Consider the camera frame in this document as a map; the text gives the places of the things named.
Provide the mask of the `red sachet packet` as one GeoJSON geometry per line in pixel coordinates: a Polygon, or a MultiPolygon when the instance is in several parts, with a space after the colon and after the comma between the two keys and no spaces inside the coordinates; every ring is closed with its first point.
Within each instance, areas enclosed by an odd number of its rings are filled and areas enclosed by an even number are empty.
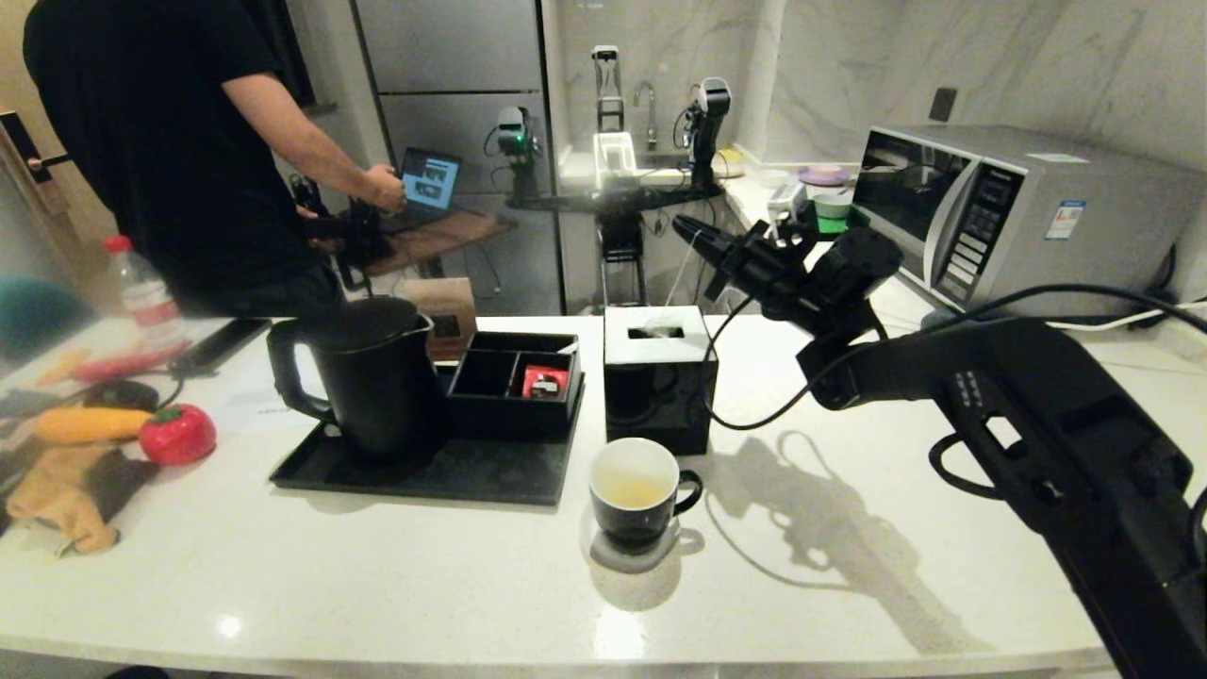
{"type": "Polygon", "coordinates": [[[568,370],[552,365],[526,365],[521,397],[527,400],[564,400],[568,396],[568,370]]]}

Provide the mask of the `black electric kettle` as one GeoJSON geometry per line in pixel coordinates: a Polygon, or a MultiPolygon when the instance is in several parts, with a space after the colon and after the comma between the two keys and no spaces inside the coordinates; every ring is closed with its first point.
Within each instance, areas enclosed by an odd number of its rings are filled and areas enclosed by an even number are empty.
{"type": "Polygon", "coordinates": [[[380,464],[426,464],[451,417],[428,335],[406,298],[372,297],[273,324],[267,336],[282,403],[336,425],[354,453],[380,464]]]}

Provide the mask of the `yellow toy corn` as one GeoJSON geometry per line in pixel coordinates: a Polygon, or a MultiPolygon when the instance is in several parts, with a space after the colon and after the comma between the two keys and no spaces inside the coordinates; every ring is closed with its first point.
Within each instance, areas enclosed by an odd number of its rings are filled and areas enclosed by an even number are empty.
{"type": "Polygon", "coordinates": [[[34,421],[34,437],[51,444],[122,441],[138,438],[151,412],[106,406],[47,409],[34,421]]]}

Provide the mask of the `black cup white inside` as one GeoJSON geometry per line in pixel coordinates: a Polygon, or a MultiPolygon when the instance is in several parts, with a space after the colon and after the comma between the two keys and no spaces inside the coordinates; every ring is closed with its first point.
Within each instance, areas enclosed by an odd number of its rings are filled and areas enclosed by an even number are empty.
{"type": "Polygon", "coordinates": [[[702,478],[680,467],[658,441],[625,438],[608,441],[591,461],[591,513],[604,535],[622,549],[655,545],[672,520],[702,498],[702,478]]]}

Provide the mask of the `brown QR code sign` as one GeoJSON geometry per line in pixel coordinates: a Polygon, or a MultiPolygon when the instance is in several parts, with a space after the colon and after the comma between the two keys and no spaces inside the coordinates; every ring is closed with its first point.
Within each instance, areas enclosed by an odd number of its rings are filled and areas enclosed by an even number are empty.
{"type": "Polygon", "coordinates": [[[477,332],[477,309],[470,279],[406,279],[400,289],[406,300],[413,302],[420,314],[435,323],[427,341],[432,359],[460,361],[477,332]]]}

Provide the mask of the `black tissue box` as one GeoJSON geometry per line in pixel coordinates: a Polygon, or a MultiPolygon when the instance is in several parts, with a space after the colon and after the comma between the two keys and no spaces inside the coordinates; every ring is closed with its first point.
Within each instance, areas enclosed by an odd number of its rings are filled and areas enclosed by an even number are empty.
{"type": "Polygon", "coordinates": [[[670,306],[671,336],[639,328],[660,310],[604,311],[606,435],[651,439],[676,456],[706,455],[712,418],[705,399],[713,396],[719,359],[707,352],[711,336],[696,306],[670,306]]]}

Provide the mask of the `wooden desk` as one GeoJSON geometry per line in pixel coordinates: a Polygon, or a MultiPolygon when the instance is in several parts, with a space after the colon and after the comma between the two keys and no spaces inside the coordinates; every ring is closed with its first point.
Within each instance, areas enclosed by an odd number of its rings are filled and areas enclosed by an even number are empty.
{"type": "Polygon", "coordinates": [[[410,267],[435,267],[444,254],[491,240],[517,226],[517,219],[501,215],[457,210],[447,218],[435,219],[428,224],[385,232],[385,253],[371,257],[358,270],[369,276],[380,276],[410,267]]]}

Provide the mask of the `teal chair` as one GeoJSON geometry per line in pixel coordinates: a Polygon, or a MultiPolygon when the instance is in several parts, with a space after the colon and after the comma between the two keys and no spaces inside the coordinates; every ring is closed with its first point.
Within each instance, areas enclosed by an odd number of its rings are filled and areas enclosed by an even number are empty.
{"type": "Polygon", "coordinates": [[[21,364],[95,317],[86,302],[58,283],[0,276],[0,359],[21,364]]]}

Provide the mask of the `open laptop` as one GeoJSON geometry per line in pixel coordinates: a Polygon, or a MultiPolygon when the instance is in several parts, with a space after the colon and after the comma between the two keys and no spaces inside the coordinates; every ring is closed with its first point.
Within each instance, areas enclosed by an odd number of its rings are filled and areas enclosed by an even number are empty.
{"type": "Polygon", "coordinates": [[[387,235],[448,218],[463,160],[431,150],[406,150],[400,177],[406,188],[406,210],[383,218],[387,235]]]}

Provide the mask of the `tan cloth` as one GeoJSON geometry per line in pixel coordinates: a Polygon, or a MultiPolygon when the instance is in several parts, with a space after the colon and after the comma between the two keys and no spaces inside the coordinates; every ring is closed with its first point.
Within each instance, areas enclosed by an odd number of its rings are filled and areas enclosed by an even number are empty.
{"type": "Polygon", "coordinates": [[[43,450],[5,501],[8,519],[56,528],[65,548],[94,554],[113,548],[111,521],[154,478],[151,461],[132,460],[106,444],[43,450]]]}

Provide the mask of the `pink toy vegetable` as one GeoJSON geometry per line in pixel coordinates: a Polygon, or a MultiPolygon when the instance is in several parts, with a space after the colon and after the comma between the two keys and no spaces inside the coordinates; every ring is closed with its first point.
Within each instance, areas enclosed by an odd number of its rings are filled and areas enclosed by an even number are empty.
{"type": "Polygon", "coordinates": [[[186,349],[189,349],[191,344],[186,340],[186,343],[177,343],[156,351],[86,361],[81,365],[74,367],[70,377],[78,384],[98,384],[134,373],[145,373],[180,356],[186,349]]]}

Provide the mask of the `person's bare hand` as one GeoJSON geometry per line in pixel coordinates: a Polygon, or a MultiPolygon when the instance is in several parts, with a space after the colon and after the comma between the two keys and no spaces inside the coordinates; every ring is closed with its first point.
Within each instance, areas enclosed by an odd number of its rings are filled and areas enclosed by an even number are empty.
{"type": "Polygon", "coordinates": [[[406,185],[397,176],[393,166],[377,164],[362,172],[362,199],[371,201],[386,212],[406,210],[406,185]]]}

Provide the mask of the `pyramid tea bag with string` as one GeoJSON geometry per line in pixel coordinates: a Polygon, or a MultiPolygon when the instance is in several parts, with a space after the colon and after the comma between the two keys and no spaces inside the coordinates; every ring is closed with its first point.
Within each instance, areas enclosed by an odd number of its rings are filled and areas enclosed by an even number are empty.
{"type": "Polygon", "coordinates": [[[655,339],[663,339],[663,336],[671,336],[671,330],[674,330],[675,328],[674,318],[670,317],[670,315],[667,315],[669,309],[672,302],[675,300],[675,293],[680,288],[680,283],[683,280],[683,275],[686,275],[686,267],[688,267],[688,262],[696,251],[695,241],[699,236],[700,236],[699,233],[696,233],[696,235],[689,238],[688,246],[686,247],[686,253],[683,254],[683,258],[680,261],[680,265],[677,268],[674,282],[671,283],[671,287],[667,291],[667,298],[665,298],[660,312],[655,314],[655,317],[652,317],[651,321],[647,321],[645,324],[639,327],[641,328],[641,330],[647,330],[648,334],[651,334],[651,336],[654,336],[655,339]]]}

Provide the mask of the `black serving tray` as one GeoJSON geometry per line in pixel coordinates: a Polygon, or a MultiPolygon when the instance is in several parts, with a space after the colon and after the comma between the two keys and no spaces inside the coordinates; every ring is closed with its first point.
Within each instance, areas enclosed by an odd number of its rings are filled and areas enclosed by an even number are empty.
{"type": "Polygon", "coordinates": [[[426,466],[354,456],[336,425],[315,426],[269,474],[276,488],[508,505],[556,507],[573,433],[549,441],[448,439],[426,466]]]}

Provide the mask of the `upright black gripper stand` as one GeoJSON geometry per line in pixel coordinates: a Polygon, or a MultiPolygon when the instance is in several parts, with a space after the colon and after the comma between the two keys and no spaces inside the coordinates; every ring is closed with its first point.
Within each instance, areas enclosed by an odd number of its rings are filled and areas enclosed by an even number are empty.
{"type": "Polygon", "coordinates": [[[616,43],[595,43],[590,55],[596,81],[597,133],[622,131],[626,123],[624,95],[622,95],[620,49],[616,43]]]}

